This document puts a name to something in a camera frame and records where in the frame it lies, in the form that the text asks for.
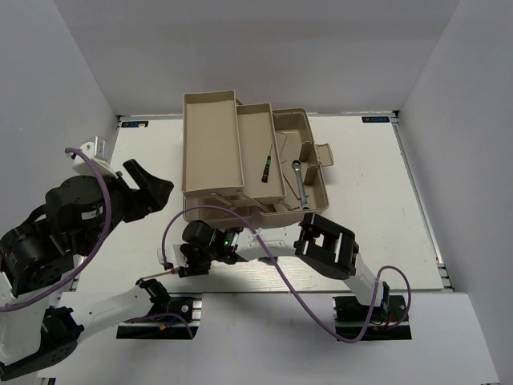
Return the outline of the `beige toolbox with clear lid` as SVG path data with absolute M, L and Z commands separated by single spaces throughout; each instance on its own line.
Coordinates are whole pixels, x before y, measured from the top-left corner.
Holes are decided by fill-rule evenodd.
M 181 192 L 187 222 L 226 229 L 246 219 L 276 228 L 328 209 L 323 169 L 333 165 L 333 152 L 315 141 L 305 109 L 243 104 L 230 90 L 188 93 L 183 113 Z M 262 183 L 271 144 L 269 181 Z M 302 163 L 307 210 L 301 208 L 293 160 Z

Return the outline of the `slim black green screwdriver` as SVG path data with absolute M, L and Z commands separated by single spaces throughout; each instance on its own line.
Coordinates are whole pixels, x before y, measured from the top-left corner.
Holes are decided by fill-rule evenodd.
M 270 148 L 269 148 L 269 154 L 266 157 L 264 170 L 263 170 L 262 176 L 261 176 L 262 183 L 267 183 L 269 181 L 269 172 L 270 172 L 270 164 L 272 161 L 272 152 L 273 152 L 273 145 L 271 144 Z

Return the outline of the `large silver ratchet wrench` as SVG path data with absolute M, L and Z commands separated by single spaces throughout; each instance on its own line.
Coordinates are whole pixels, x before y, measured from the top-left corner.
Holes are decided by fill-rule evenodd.
M 301 208 L 303 210 L 307 210 L 307 209 L 309 209 L 309 204 L 308 204 L 308 200 L 307 200 L 307 196 L 306 196 L 306 192 L 305 192 L 304 181 L 303 181 L 302 173 L 301 173 L 302 163 L 299 160 L 293 160 L 291 163 L 291 166 L 293 168 L 293 171 L 294 171 L 296 179 L 297 179 L 297 186 L 298 186 L 298 191 L 300 193 L 300 199 L 301 199 Z

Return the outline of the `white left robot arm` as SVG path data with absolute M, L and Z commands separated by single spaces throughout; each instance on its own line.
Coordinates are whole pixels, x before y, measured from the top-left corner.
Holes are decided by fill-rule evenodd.
M 59 290 L 75 269 L 75 258 L 91 256 L 120 223 L 162 210 L 174 188 L 143 169 L 136 160 L 123 166 L 137 184 L 130 188 L 121 173 L 73 176 L 45 195 L 18 227 L 1 239 L 1 367 L 36 355 L 40 329 L 49 307 L 48 290 Z

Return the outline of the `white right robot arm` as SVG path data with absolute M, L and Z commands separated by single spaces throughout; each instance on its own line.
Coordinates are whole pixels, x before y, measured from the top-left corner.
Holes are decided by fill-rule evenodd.
M 207 275 L 214 261 L 226 265 L 267 256 L 259 239 L 274 257 L 298 257 L 320 275 L 344 281 L 363 313 L 381 319 L 391 309 L 390 288 L 368 268 L 359 253 L 355 234 L 315 213 L 307 213 L 299 223 L 299 237 L 287 240 L 284 229 L 214 229 L 204 221 L 192 221 L 182 233 L 184 243 L 175 247 L 180 277 Z

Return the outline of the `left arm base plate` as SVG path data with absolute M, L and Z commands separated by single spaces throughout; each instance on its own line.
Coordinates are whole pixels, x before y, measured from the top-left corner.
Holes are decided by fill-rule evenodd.
M 154 305 L 147 316 L 117 326 L 119 340 L 193 340 L 200 326 L 202 297 L 170 294 L 163 305 Z

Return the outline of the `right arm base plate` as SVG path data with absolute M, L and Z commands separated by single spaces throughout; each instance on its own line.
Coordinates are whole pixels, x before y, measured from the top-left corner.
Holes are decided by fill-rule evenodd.
M 347 339 L 354 339 L 360 333 L 366 320 L 368 307 L 362 306 L 353 296 L 333 297 L 336 332 Z M 390 296 L 388 310 L 377 308 L 373 311 L 362 341 L 402 341 L 411 340 L 409 318 L 392 328 L 406 310 L 406 300 L 401 295 Z

